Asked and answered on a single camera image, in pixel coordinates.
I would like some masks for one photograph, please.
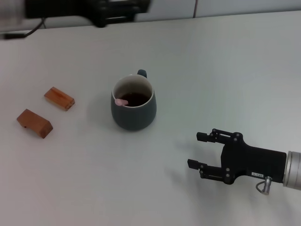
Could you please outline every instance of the pink spoon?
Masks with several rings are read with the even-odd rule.
[[[123,99],[115,99],[115,104],[117,106],[124,106],[128,104],[128,101]]]

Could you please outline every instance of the mug rim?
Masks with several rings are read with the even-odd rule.
[[[127,108],[138,108],[138,107],[142,107],[142,106],[146,105],[147,103],[149,103],[149,102],[151,101],[151,99],[153,98],[153,96],[154,96],[154,88],[153,88],[153,86],[151,85],[151,83],[148,81],[148,79],[145,78],[143,75],[139,75],[139,74],[130,74],[130,75],[124,77],[124,78],[119,79],[119,80],[116,82],[116,84],[115,84],[115,86],[114,86],[114,88],[113,88],[113,90],[112,90],[112,96],[113,96],[114,100],[116,100],[115,95],[114,95],[114,90],[115,90],[115,87],[116,87],[117,83],[120,82],[121,80],[127,78],[127,77],[137,77],[137,76],[143,77],[143,79],[145,79],[145,80],[149,83],[149,85],[150,85],[150,87],[151,87],[151,97],[150,97],[150,99],[149,99],[147,102],[145,102],[143,105],[139,105],[139,106],[135,106],[135,107],[130,107],[130,106],[125,106],[125,105],[123,105],[123,106],[121,106],[121,107],[127,107]]]

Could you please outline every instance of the dark gray mug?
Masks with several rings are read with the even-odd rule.
[[[135,107],[115,104],[116,99],[128,93],[140,93],[149,97],[149,100]],[[152,123],[156,116],[157,103],[145,70],[139,70],[137,75],[129,75],[116,83],[111,95],[111,111],[115,122],[127,130],[140,130]]]

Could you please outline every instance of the wooden block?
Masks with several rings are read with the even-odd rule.
[[[59,108],[68,111],[72,105],[74,105],[75,101],[72,97],[68,96],[67,94],[63,93],[59,89],[52,87],[44,97],[49,102],[53,103],[54,105],[58,106]]]
[[[53,129],[51,123],[42,118],[41,116],[33,113],[32,111],[26,109],[17,118],[17,121],[24,128],[30,128],[36,132],[41,138],[45,138],[48,133]]]

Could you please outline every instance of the table surface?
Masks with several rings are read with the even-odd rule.
[[[23,226],[297,226],[301,192],[259,179],[199,178],[187,159],[220,166],[212,128],[249,145],[300,151],[301,12],[37,31],[0,42],[0,219]],[[155,121],[118,128],[110,109],[119,78],[145,69]],[[75,98],[67,112],[43,95]],[[41,139],[16,121],[24,110],[54,129]]]

